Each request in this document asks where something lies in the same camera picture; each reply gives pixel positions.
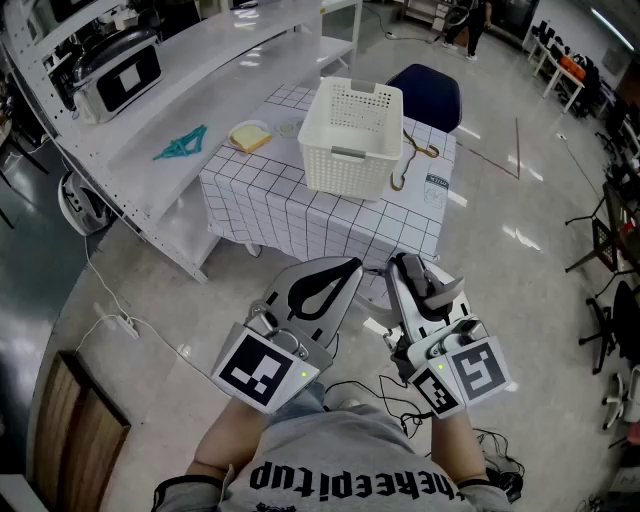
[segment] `gray t-shirt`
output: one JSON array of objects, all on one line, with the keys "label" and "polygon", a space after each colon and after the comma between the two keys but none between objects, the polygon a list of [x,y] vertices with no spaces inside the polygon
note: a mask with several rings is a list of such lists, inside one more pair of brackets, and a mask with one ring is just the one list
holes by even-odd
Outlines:
[{"label": "gray t-shirt", "polygon": [[502,490],[456,485],[416,455],[390,418],[361,406],[278,423],[253,461],[224,482],[185,476],[156,490],[157,512],[511,512]]}]

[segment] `white tablecloth with black grid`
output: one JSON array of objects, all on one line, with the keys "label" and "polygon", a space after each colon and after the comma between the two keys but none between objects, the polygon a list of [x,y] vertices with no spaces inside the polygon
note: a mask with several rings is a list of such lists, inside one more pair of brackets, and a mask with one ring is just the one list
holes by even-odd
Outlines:
[{"label": "white tablecloth with black grid", "polygon": [[[405,130],[416,143],[436,146],[440,156],[432,159],[418,153],[401,192],[388,185],[379,201],[363,201],[309,190],[294,135],[313,94],[302,87],[283,86],[251,116],[270,127],[273,140],[252,154],[223,145],[205,165],[200,181],[209,230],[235,242],[274,247],[302,261],[344,255],[376,267],[398,252],[420,253],[433,261],[455,137],[405,118]],[[412,154],[406,142],[396,183]],[[360,291],[386,305],[382,278],[365,275]]]}]

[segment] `shelf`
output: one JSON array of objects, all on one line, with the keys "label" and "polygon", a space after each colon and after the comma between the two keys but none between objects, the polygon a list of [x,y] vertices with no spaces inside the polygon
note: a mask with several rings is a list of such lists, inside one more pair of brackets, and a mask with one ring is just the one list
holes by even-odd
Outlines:
[{"label": "shelf", "polygon": [[[157,221],[217,151],[229,130],[283,83],[299,83],[352,49],[350,41],[284,34],[211,73],[149,123],[111,162],[129,198]],[[153,160],[173,140],[207,126],[202,151]]]},{"label": "shelf", "polygon": [[164,239],[198,267],[220,240],[208,230],[204,201],[200,180],[194,179],[158,222]]},{"label": "shelf", "polygon": [[313,16],[320,16],[316,0],[280,0],[255,9],[224,12],[180,32],[158,48],[163,77],[157,85],[106,123],[75,121],[82,134],[82,149],[110,160],[139,130],[207,75]]},{"label": "shelf", "polygon": [[98,16],[110,11],[120,4],[126,3],[125,0],[97,0],[87,5],[63,23],[49,32],[42,41],[36,43],[35,47],[40,58],[49,55],[53,49],[62,43],[67,37],[71,36],[87,23],[91,23]]},{"label": "shelf", "polygon": [[328,14],[349,7],[350,5],[356,5],[361,1],[362,0],[322,0],[322,9],[320,9],[320,12],[322,14]]}]

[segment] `bread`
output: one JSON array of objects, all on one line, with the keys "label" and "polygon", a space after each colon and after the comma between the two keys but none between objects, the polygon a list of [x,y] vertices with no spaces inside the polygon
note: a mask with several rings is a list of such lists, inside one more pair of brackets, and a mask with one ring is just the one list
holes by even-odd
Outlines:
[{"label": "bread", "polygon": [[248,124],[231,134],[231,142],[240,146],[242,151],[250,153],[271,140],[271,134],[259,126]]}]

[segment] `teal plastic object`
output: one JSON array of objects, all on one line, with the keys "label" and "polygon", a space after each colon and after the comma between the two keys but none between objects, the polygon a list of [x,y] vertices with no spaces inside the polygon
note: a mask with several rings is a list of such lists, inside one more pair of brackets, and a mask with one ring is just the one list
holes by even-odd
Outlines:
[{"label": "teal plastic object", "polygon": [[[154,156],[154,160],[159,160],[160,158],[175,158],[178,156],[189,156],[194,153],[200,153],[202,151],[202,138],[204,137],[205,132],[207,131],[207,127],[205,125],[200,125],[198,128],[193,130],[189,135],[185,135],[179,139],[175,139],[171,141],[171,144],[167,146],[167,148],[157,156]],[[189,144],[195,141],[192,149],[188,149]]]}]

